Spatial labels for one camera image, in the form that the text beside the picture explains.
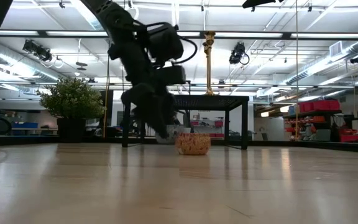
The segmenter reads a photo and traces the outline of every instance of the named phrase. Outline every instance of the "ceiling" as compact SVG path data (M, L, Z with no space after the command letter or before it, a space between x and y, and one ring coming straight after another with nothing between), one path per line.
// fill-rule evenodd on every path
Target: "ceiling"
M66 8L62 9L60 0L15 0L9 10L1 29L6 30L93 30L93 27L73 7L69 0L64 0ZM177 6L172 10L172 2ZM295 0L286 0L283 4L267 4L256 7L255 12L241 8L244 0L133 0L139 9L138 20L144 24L153 22L177 23L180 30L229 30L229 31L277 31L295 32L297 30ZM358 32L358 1L356 0L298 0L298 30L300 32ZM134 16L135 10L129 10ZM82 78L96 78L105 82L108 70L108 43L104 39L43 39L33 38L37 44L50 48L64 64L54 69L66 77L75 77L78 72L77 61L87 63L86 71L81 71ZM206 83L206 58L201 48L203 40L193 40L199 51L196 57L183 64L186 79L193 83ZM0 44L9 47L23 56L25 38L0 37ZM240 68L229 64L231 50L238 42L243 42L250 55L250 64ZM296 71L296 58L299 68L306 63L329 52L329 46L335 40L320 41L271 41L271 40L226 40L217 39L212 51L213 83L225 80L226 83L278 84L279 76ZM184 42L183 58L193 52L193 47ZM317 85L323 80L343 72L343 64L337 64L329 71L323 71L307 79L304 85ZM119 60L109 65L111 82L122 82L125 71ZM238 91L256 91L258 88L242 88Z

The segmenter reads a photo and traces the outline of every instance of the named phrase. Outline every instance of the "brass pole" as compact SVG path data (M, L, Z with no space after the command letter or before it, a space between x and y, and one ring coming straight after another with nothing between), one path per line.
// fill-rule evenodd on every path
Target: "brass pole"
M204 53L206 54L206 95L214 95L211 88L211 51L214 44L215 32L205 32Z

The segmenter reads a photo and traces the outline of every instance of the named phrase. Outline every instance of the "potted plant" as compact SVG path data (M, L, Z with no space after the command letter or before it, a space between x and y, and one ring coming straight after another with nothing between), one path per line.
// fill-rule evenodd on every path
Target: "potted plant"
M56 85L37 92L40 104L57 118L60 142L81 142L86 119L100 118L104 113L101 94L79 79L60 79Z

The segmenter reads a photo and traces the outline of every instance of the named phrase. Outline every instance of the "wooden floor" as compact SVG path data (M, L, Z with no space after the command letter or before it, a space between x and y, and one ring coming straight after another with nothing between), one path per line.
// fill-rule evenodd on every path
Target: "wooden floor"
M356 224L358 153L113 144L0 147L3 224Z

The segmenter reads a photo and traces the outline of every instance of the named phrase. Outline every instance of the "bowl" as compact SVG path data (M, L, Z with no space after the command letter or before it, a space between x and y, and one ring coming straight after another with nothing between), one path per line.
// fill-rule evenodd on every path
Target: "bowl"
M181 155L205 155L211 147L209 134L181 133L175 141Z

